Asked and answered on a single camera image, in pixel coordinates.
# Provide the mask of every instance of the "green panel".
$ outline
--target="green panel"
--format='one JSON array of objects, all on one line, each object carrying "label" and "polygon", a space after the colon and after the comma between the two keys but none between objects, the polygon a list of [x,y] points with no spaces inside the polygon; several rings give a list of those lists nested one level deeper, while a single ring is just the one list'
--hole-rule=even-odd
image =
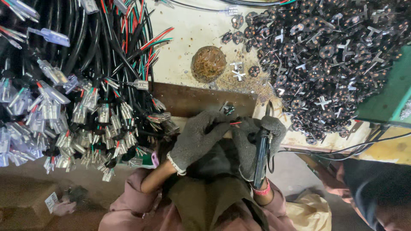
[{"label": "green panel", "polygon": [[359,104],[357,119],[401,127],[411,127],[411,117],[399,115],[411,97],[411,46],[401,48],[402,57],[394,62],[383,92]]}]

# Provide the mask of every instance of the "hand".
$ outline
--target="hand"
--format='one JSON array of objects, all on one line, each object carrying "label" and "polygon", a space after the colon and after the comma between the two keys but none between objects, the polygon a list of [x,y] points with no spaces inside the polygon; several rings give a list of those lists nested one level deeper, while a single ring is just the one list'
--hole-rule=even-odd
[{"label": "hand", "polygon": [[177,137],[174,148],[167,154],[180,175],[189,165],[202,158],[230,129],[229,118],[219,111],[203,111],[188,119],[182,134]]},{"label": "hand", "polygon": [[261,120],[244,117],[238,127],[233,127],[233,141],[237,147],[240,158],[240,173],[247,181],[254,180],[255,169],[257,166],[256,146],[248,141],[251,133],[257,133],[260,127],[270,130],[273,134],[271,139],[270,153],[275,155],[278,152],[281,141],[286,134],[285,126],[279,119],[264,116]]}]

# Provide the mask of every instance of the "wire bundle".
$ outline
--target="wire bundle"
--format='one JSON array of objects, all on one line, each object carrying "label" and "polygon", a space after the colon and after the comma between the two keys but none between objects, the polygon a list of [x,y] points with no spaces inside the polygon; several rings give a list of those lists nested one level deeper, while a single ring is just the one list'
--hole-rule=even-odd
[{"label": "wire bundle", "polygon": [[178,131],[148,87],[173,28],[154,36],[145,0],[1,1],[0,166],[80,159],[110,181]]}]

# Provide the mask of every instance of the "black power cord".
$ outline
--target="black power cord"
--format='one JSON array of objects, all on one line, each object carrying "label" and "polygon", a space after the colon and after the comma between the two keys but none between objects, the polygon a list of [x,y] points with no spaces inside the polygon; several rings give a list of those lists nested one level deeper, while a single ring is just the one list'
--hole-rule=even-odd
[{"label": "black power cord", "polygon": [[378,140],[383,134],[384,134],[384,131],[381,131],[372,141],[360,143],[360,144],[357,144],[357,145],[354,145],[354,146],[351,146],[351,147],[348,147],[348,148],[345,148],[345,149],[341,149],[341,150],[334,151],[334,152],[329,152],[329,153],[299,152],[299,151],[290,151],[290,150],[281,150],[281,151],[278,151],[278,152],[293,152],[293,153],[298,153],[298,154],[316,155],[316,156],[318,156],[318,157],[321,157],[321,158],[324,158],[324,159],[329,159],[329,160],[345,160],[345,159],[350,158],[350,157],[353,156],[353,155],[358,155],[358,154],[364,152],[364,151],[367,150],[370,146],[369,146],[369,147],[365,147],[365,148],[363,148],[363,149],[361,149],[361,150],[359,150],[359,151],[355,151],[355,152],[351,153],[349,156],[344,157],[344,158],[341,158],[341,159],[328,158],[328,157],[325,157],[325,155],[333,155],[333,154],[340,153],[340,152],[342,152],[342,151],[346,151],[346,150],[351,149],[351,148],[356,148],[356,147],[360,147],[360,146],[364,146],[364,145],[369,145],[369,144],[374,144],[374,143],[378,143],[378,142],[382,142],[382,141],[387,141],[387,140],[393,140],[393,139],[403,138],[403,137],[406,137],[406,136],[410,136],[410,135],[411,135],[411,132],[406,133],[406,134],[403,134],[403,135],[399,135],[399,136],[393,136],[393,137],[389,137],[389,138],[384,138],[384,139]]},{"label": "black power cord", "polygon": [[202,8],[202,7],[191,6],[191,5],[188,5],[188,4],[185,4],[185,3],[177,2],[175,0],[168,0],[168,1],[180,4],[182,6],[191,7],[191,8],[194,8],[194,9],[206,10],[206,11],[211,11],[211,12],[220,12],[221,11],[219,9],[207,9],[207,8]]},{"label": "black power cord", "polygon": [[222,2],[231,4],[231,5],[242,5],[242,6],[249,6],[249,7],[269,7],[279,5],[280,1],[276,2],[250,2],[250,1],[243,1],[243,0],[221,0]]}]

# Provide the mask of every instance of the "paper label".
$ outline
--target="paper label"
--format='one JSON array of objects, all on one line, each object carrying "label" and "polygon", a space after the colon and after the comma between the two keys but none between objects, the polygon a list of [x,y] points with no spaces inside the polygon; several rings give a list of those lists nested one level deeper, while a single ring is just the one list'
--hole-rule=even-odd
[{"label": "paper label", "polygon": [[58,201],[57,199],[57,195],[55,194],[55,192],[53,192],[49,197],[47,197],[47,199],[44,201],[46,203],[46,206],[48,208],[48,211],[51,213],[53,213],[53,207],[54,204]]}]

